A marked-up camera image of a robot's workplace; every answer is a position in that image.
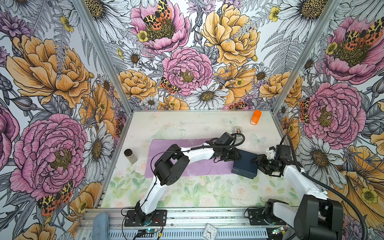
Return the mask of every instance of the orange bottle cap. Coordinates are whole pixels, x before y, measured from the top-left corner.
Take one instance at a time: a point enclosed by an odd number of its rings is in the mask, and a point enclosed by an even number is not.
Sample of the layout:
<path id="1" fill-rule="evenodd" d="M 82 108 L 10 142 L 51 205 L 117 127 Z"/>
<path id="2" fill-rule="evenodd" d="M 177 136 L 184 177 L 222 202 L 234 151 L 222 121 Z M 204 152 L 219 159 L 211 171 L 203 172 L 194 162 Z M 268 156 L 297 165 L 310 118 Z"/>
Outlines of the orange bottle cap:
<path id="1" fill-rule="evenodd" d="M 262 115 L 262 112 L 259 110 L 254 111 L 252 118 L 251 118 L 251 124 L 256 125 Z"/>

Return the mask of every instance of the small jar with dark lid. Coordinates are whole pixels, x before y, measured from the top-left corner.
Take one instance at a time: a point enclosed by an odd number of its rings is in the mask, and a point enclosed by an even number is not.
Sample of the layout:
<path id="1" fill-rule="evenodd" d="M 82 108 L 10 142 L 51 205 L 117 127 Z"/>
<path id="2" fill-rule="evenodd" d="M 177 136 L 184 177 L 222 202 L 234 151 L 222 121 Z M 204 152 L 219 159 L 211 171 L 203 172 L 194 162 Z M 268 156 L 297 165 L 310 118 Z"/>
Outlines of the small jar with dark lid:
<path id="1" fill-rule="evenodd" d="M 134 164 L 137 161 L 136 156 L 133 154 L 131 149 L 125 149 L 124 155 L 128 158 L 131 164 Z"/>

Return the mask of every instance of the square clock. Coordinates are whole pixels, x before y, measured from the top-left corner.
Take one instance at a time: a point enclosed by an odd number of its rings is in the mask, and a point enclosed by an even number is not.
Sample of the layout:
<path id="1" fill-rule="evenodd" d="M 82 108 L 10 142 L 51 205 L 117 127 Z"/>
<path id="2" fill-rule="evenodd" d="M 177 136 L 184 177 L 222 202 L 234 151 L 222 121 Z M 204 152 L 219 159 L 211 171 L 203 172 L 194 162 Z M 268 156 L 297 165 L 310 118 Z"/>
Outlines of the square clock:
<path id="1" fill-rule="evenodd" d="M 214 240 L 217 236 L 217 232 L 217 228 L 210 224 L 207 224 L 203 232 L 203 238 L 205 238 L 206 240 Z"/>

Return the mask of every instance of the floral tabletop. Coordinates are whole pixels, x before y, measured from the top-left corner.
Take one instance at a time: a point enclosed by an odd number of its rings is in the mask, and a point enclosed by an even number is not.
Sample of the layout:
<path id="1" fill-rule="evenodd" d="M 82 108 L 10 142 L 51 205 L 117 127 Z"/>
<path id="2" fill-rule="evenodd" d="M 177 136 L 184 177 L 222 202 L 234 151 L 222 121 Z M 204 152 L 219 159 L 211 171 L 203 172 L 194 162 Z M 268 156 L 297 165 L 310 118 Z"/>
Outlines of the floral tabletop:
<path id="1" fill-rule="evenodd" d="M 249 123 L 252 114 L 253 111 L 136 112 L 101 206 L 135 206 L 143 198 L 152 180 L 144 174 L 153 139 L 216 137 L 240 126 L 246 141 L 239 149 L 260 154 L 267 147 L 278 144 L 281 138 L 270 113 L 263 112 L 256 126 Z M 136 154 L 138 161 L 135 164 L 124 157 L 126 148 Z M 264 205 L 269 198 L 288 202 L 291 206 L 300 203 L 296 192 L 283 177 L 259 173 L 254 179 L 236 174 L 181 177 L 167 188 L 157 206 L 246 207 Z"/>

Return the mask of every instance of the orange flower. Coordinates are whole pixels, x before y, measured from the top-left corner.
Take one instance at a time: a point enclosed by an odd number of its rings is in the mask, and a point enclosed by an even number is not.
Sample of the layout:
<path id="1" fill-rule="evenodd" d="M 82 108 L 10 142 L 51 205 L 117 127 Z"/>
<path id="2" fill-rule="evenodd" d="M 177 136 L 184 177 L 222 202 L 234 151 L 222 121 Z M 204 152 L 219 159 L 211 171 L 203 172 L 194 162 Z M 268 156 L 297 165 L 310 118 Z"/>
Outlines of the orange flower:
<path id="1" fill-rule="evenodd" d="M 84 216 L 87 209 L 93 208 L 100 190 L 100 182 L 91 182 L 90 184 L 85 185 L 77 198 L 71 202 L 70 209 L 73 212 L 67 216 L 67 219 L 73 222 Z"/>
<path id="2" fill-rule="evenodd" d="M 44 227 L 39 223 L 34 223 L 14 240 L 55 240 L 55 232 L 56 227 L 50 226 L 48 223 Z"/>
<path id="3" fill-rule="evenodd" d="M 23 35 L 21 41 L 13 38 L 13 44 L 24 58 L 8 56 L 7 70 L 21 88 L 19 92 L 22 96 L 44 96 L 41 104 L 45 104 L 55 94 L 65 98 L 70 108 L 75 108 L 81 98 L 91 92 L 88 70 L 74 49 L 65 46 L 65 62 L 61 79 L 58 80 L 56 49 L 59 46 L 52 39 L 46 39 L 43 43 L 39 38 Z"/>
<path id="4" fill-rule="evenodd" d="M 189 110 L 188 104 L 181 98 L 169 96 L 164 98 L 164 102 L 159 102 L 157 109 Z"/>
<path id="5" fill-rule="evenodd" d="M 243 66 L 247 58 L 255 55 L 260 32 L 254 26 L 241 36 L 235 37 L 234 34 L 249 28 L 249 25 L 248 16 L 241 15 L 240 10 L 233 5 L 224 4 L 220 16 L 215 12 L 208 14 L 201 34 L 209 41 L 205 45 L 218 48 L 219 63 Z"/>
<path id="6" fill-rule="evenodd" d="M 104 122 L 107 125 L 107 130 L 113 136 L 115 130 L 113 103 L 107 95 L 109 95 L 107 90 L 98 83 L 96 90 L 93 89 L 92 91 L 92 97 L 84 98 L 79 109 L 79 116 L 81 123 L 87 126 L 96 124 L 99 127 L 101 122 Z"/>
<path id="7" fill-rule="evenodd" d="M 384 162 L 366 147 L 349 146 L 345 158 L 348 170 L 340 171 L 347 180 L 343 189 L 334 189 L 346 196 L 366 215 L 368 227 L 384 230 Z M 342 203 L 344 213 L 358 219 L 353 209 L 341 198 L 328 192 L 331 199 Z"/>
<path id="8" fill-rule="evenodd" d="M 256 69 L 240 68 L 234 65 L 227 65 L 221 67 L 215 73 L 216 78 L 226 81 L 222 89 L 228 88 L 229 95 L 225 96 L 225 104 L 228 105 L 233 102 L 239 101 L 246 92 L 252 90 L 252 81 L 255 75 Z"/>
<path id="9" fill-rule="evenodd" d="M 157 94 L 156 82 L 141 71 L 122 71 L 118 78 L 128 99 L 130 99 L 131 96 L 135 96 L 144 100 L 146 97 L 155 96 Z M 113 93 L 116 98 L 119 98 L 116 89 Z"/>
<path id="10" fill-rule="evenodd" d="M 285 72 L 283 74 L 278 73 L 276 75 L 272 75 L 270 78 L 267 78 L 268 84 L 264 84 L 260 87 L 260 97 L 267 97 L 267 99 L 271 99 L 274 96 L 278 96 L 286 81 L 288 80 L 290 73 L 291 71 Z M 291 90 L 289 91 L 288 96 L 285 98 L 285 102 L 289 105 L 289 107 L 293 108 L 301 98 L 302 84 L 303 78 L 298 76 L 296 82 L 293 84 Z"/>
<path id="11" fill-rule="evenodd" d="M 297 146 L 300 142 L 300 128 L 299 128 L 299 119 L 298 118 L 284 118 L 281 122 L 281 127 L 283 128 L 285 133 L 288 133 L 288 135 L 292 139 L 293 148 L 296 150 Z"/>

